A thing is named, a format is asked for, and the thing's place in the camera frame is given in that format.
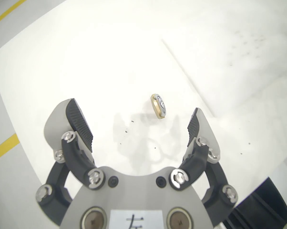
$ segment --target label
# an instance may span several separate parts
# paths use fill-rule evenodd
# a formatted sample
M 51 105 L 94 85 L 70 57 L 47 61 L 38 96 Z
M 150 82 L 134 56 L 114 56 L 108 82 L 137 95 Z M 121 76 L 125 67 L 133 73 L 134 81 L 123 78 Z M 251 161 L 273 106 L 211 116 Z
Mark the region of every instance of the label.
M 109 229 L 164 229 L 161 210 L 111 210 Z

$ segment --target screw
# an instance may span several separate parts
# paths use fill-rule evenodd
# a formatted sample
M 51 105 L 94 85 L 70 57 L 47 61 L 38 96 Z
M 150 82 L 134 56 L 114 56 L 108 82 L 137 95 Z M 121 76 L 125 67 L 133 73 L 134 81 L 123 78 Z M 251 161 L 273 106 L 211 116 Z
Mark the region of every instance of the screw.
M 70 132 L 67 132 L 67 133 L 65 133 L 65 134 L 63 135 L 63 139 L 64 139 L 65 141 L 70 140 L 71 137 L 72 137 L 72 133 L 70 133 Z
M 118 177 L 111 176 L 108 180 L 108 185 L 109 187 L 114 188 L 118 185 L 118 182 L 119 182 Z
M 182 172 L 178 172 L 176 175 L 174 175 L 174 180 L 179 184 L 183 184 L 185 182 L 185 176 Z
M 212 149 L 209 149 L 208 154 L 211 157 L 211 159 L 218 159 L 218 157 L 212 153 Z
M 170 180 L 174 187 L 179 189 L 181 184 L 189 181 L 189 178 L 182 169 L 174 169 L 170 174 Z
M 99 172 L 95 171 L 89 176 L 89 182 L 91 184 L 96 184 L 100 180 L 100 174 Z
M 157 177 L 156 184 L 160 188 L 164 188 L 167 185 L 167 181 L 164 177 Z
M 204 137 L 198 137 L 196 141 L 197 141 L 197 145 L 199 146 L 208 146 L 208 141 Z
M 62 149 L 59 149 L 59 150 L 55 151 L 53 155 L 54 155 L 54 159 L 55 159 L 58 163 L 63 163 L 63 162 L 65 162 Z
M 96 189 L 103 185 L 105 176 L 102 170 L 95 168 L 90 170 L 87 175 L 89 177 L 90 184 L 88 187 L 90 189 Z
M 36 192 L 36 200 L 37 202 L 41 202 L 43 198 L 51 195 L 52 187 L 49 184 L 44 184 L 40 188 L 38 188 Z
M 232 187 L 231 185 L 229 185 L 229 184 L 224 185 L 222 192 L 229 198 L 231 203 L 234 204 L 238 201 L 238 194 L 237 194 L 235 188 Z

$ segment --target ridged grip pad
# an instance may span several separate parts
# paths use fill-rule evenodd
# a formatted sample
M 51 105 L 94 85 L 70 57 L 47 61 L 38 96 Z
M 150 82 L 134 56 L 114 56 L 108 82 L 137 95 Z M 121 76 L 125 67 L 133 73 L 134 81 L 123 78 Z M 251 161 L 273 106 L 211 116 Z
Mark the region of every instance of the ridged grip pad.
M 197 111 L 198 111 L 198 108 L 195 109 L 193 115 L 191 116 L 189 125 L 187 127 L 188 132 L 189 132 L 189 142 L 187 146 L 189 146 L 193 138 L 197 137 L 199 133 L 200 124 L 197 118 Z
M 71 99 L 68 103 L 66 117 L 73 130 L 78 132 L 87 148 L 92 152 L 93 135 L 75 99 Z

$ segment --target gold metal part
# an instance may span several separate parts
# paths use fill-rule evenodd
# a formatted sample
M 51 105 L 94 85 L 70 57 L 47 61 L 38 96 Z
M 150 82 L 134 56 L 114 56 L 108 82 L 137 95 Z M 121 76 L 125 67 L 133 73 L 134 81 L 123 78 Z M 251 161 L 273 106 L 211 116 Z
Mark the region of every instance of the gold metal part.
M 150 99 L 151 99 L 151 103 L 152 103 L 152 106 L 153 106 L 153 109 L 154 109 L 154 112 L 157 118 L 163 119 L 166 115 L 166 108 L 164 107 L 162 98 L 158 94 L 153 94 Z

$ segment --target chinese character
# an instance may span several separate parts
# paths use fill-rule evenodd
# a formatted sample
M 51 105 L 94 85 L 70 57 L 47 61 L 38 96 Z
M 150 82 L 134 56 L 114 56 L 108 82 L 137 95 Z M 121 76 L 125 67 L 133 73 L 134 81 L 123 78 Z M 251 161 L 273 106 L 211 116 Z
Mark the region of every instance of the chinese character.
M 134 222 L 134 221 L 144 220 L 143 217 L 137 219 L 137 218 L 135 218 L 135 215 L 133 214 L 131 219 L 126 219 L 126 220 L 130 220 L 130 221 L 131 221 L 130 227 L 129 227 L 128 229 L 132 229 L 132 228 L 133 228 L 133 229 L 143 228 L 143 226 L 141 226 L 141 225 L 140 225 L 140 226 L 133 226 L 133 222 Z

